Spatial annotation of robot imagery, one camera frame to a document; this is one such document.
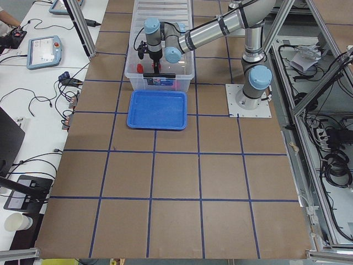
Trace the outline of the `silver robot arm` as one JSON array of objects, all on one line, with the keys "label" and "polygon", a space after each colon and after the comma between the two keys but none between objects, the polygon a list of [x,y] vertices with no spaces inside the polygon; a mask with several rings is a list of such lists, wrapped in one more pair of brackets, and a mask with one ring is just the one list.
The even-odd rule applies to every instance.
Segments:
[{"label": "silver robot arm", "polygon": [[264,66],[264,25],[275,1],[230,1],[225,13],[187,29],[182,23],[145,19],[142,32],[145,39],[134,48],[139,58],[145,55],[153,61],[152,77],[161,76],[160,60],[177,63],[188,52],[216,41],[226,40],[231,59],[239,58],[243,69],[243,87],[236,94],[236,104],[245,110],[255,110],[269,89],[272,72]]}]

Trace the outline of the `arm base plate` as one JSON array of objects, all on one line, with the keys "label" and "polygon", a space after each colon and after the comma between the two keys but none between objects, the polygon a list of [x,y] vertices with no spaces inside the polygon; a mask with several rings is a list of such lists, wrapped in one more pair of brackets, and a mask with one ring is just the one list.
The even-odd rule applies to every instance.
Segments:
[{"label": "arm base plate", "polygon": [[250,99],[243,94],[243,84],[226,84],[228,112],[234,118],[271,118],[266,92],[261,98]]}]

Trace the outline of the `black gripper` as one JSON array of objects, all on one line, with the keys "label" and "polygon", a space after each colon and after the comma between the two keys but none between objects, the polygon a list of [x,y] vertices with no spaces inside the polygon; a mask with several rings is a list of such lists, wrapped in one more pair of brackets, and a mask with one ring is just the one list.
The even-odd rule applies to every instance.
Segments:
[{"label": "black gripper", "polygon": [[154,75],[159,75],[160,74],[160,59],[162,58],[162,50],[153,52],[149,51],[149,57],[153,60],[153,70],[154,70]]}]

